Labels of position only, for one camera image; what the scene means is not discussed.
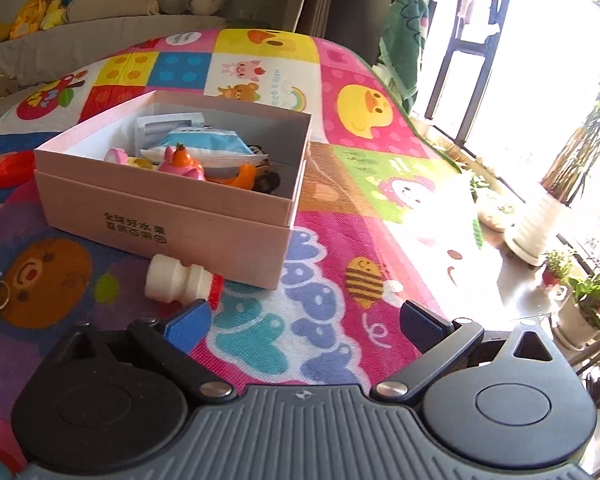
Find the potted palm plant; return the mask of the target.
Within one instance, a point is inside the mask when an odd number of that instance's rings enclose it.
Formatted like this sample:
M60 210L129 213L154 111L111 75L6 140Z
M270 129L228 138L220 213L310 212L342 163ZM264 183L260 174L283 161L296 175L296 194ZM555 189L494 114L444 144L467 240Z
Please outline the potted palm plant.
M542 266L566 208L584 190L588 174L599 158L600 90L583 125L574 130L518 210L514 224L505 231L505 243L518 258L530 266Z

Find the pink round tin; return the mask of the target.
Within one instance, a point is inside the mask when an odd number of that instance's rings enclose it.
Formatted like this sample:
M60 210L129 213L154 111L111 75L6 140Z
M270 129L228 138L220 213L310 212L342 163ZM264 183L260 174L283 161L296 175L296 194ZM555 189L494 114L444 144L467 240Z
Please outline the pink round tin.
M112 162L117 165L126 165L128 163L129 156L122 148L110 148L104 156L105 162Z

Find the white blue small carton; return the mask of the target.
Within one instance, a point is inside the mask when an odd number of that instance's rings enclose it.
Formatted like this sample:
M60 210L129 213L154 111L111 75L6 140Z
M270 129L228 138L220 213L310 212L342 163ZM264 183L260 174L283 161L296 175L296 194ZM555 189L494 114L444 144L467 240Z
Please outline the white blue small carton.
M137 151L150 148L176 128L204 126L201 113L172 113L140 116L135 119L134 146Z

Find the green hanging towel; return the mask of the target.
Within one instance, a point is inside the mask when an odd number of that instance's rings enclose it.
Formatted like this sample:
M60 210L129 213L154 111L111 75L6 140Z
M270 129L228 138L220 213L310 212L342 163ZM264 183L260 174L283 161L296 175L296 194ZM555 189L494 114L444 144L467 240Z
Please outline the green hanging towel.
M379 40L374 70L406 114L417 100L428 25L425 0L394 0Z

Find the colourful cartoon play mat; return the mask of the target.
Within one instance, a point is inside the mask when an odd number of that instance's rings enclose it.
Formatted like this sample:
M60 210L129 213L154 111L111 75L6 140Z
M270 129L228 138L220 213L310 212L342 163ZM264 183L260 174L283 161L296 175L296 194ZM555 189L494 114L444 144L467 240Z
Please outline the colourful cartoon play mat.
M416 356L399 334L402 300L460 315L460 274L480 247L467 180L339 44L246 28L147 40L0 103L0 160L151 92L310 122L277 287L226 283L196 358L238 385L369 385ZM106 243L51 228L34 183L0 188L0 278L23 276L0 312L0 479L24 464L12 404L71 323L119 328L169 312L143 295L147 259L125 250L155 252L174 237L155 208L129 214L121 200L77 192L73 211L104 229Z

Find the red plastic lid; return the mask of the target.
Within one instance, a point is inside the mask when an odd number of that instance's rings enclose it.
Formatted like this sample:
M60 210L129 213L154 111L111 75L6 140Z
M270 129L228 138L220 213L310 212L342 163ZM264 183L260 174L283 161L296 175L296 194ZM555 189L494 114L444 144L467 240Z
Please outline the red plastic lid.
M32 151L6 155L0 162L0 189L18 188L34 178L35 156Z

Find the small potted plant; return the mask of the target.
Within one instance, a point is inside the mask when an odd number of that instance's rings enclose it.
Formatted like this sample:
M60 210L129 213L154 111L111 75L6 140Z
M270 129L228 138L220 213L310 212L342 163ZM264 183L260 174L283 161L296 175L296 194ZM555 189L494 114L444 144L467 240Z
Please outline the small potted plant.
M572 250L551 249L544 254L542 284L558 304L552 330L562 344L582 350L600 338L600 272L577 270Z

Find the beige sofa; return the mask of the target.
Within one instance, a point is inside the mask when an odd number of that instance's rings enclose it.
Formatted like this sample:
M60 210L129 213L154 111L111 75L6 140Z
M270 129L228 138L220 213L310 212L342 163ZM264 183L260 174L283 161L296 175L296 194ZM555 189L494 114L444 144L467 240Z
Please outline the beige sofa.
M144 41L225 24L219 16L127 16L65 24L5 40L0 42L0 99Z

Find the pink cardboard box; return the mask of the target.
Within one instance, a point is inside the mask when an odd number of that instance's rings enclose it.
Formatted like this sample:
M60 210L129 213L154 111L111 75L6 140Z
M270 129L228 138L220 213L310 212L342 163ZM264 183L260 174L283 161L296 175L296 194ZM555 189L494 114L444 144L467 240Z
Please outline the pink cardboard box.
M273 194L107 162L135 150L137 118L199 112L257 144L280 174ZM35 181L50 226L150 258L196 263L228 280L276 288L299 205L308 114L187 92L151 91L37 148Z

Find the pink pig toy with carrot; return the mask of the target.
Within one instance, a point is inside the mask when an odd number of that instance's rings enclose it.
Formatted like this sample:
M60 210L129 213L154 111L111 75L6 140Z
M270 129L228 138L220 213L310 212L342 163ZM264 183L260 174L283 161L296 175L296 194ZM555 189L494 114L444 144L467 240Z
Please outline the pink pig toy with carrot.
M204 181L204 167L198 160L194 159L184 144L167 146L163 153L163 160L157 168L165 174L186 177L189 179Z

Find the yellow plush toy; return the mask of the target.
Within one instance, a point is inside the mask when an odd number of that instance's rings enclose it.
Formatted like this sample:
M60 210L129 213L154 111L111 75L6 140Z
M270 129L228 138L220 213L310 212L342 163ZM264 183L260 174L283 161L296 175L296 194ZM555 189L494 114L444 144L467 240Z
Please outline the yellow plush toy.
M58 10L59 3L60 0L28 0L12 24L0 24L0 43L40 30L44 18L50 12Z

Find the blue white tissue pack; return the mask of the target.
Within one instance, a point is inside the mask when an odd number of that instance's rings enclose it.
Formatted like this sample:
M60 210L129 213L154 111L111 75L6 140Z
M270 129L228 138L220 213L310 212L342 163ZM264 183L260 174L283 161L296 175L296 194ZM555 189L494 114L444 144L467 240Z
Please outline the blue white tissue pack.
M163 162L166 149L175 152L181 145L189 156L209 168L230 168L243 164L257 165L268 154L255 152L233 130L204 128L175 128L159 140L150 140L140 154L153 162Z

